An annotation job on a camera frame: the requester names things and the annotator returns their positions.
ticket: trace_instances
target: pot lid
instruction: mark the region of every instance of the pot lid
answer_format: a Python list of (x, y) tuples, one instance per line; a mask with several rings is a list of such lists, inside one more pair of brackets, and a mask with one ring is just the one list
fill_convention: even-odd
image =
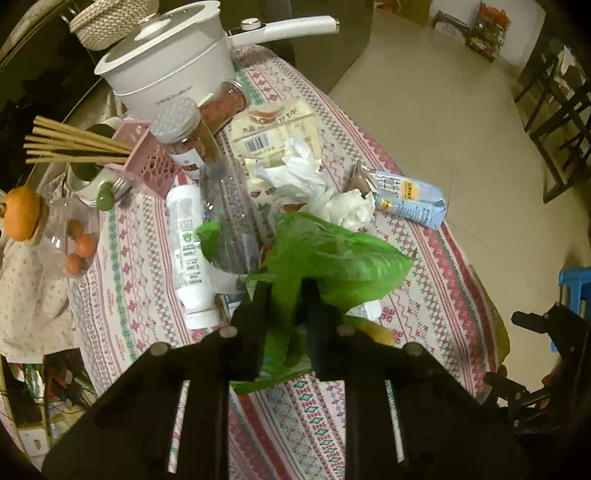
[(95, 74), (103, 75), (183, 31), (185, 28), (219, 15), (219, 6), (220, 2), (216, 0), (195, 2), (175, 8), (137, 26), (133, 32), (101, 58), (95, 68)]

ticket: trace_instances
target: wall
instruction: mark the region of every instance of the wall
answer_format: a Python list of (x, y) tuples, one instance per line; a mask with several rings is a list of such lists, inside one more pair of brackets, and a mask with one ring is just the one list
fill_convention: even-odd
[[(514, 67), (516, 73), (520, 73), (538, 40), (545, 12), (535, 0), (488, 0), (485, 3), (499, 10), (504, 9), (509, 16), (511, 27), (501, 56)], [(479, 0), (433, 0), (430, 16), (441, 10), (471, 27), (479, 4)]]

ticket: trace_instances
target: pink plastic basket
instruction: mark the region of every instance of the pink plastic basket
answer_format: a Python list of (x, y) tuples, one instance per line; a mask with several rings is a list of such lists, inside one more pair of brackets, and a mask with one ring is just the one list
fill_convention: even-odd
[(179, 166), (150, 133), (150, 122), (124, 120), (113, 139), (135, 145), (125, 164), (110, 163), (109, 168), (120, 171), (136, 188), (166, 198)]

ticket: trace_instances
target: tiled floor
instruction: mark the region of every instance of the tiled floor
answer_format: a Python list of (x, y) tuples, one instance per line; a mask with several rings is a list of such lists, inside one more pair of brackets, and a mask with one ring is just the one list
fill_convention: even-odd
[(330, 96), (406, 175), (443, 189), (453, 235), (505, 320), (509, 376), (539, 388), (556, 357), (546, 336), (509, 320), (551, 307), (565, 262), (591, 265), (589, 211), (572, 190), (542, 202), (548, 174), (511, 83), (452, 38), (376, 12), (367, 49)]

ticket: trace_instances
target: clear plastic container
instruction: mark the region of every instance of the clear plastic container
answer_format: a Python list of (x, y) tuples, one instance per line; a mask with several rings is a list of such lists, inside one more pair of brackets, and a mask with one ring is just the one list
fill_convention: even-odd
[(202, 167), (201, 174), (203, 221), (218, 221), (220, 226), (213, 265), (237, 275), (254, 273), (260, 241), (242, 168), (234, 158), (227, 158), (223, 169)]
[(47, 216), (33, 245), (48, 278), (81, 277), (94, 260), (100, 221), (96, 209), (76, 196), (47, 204)]

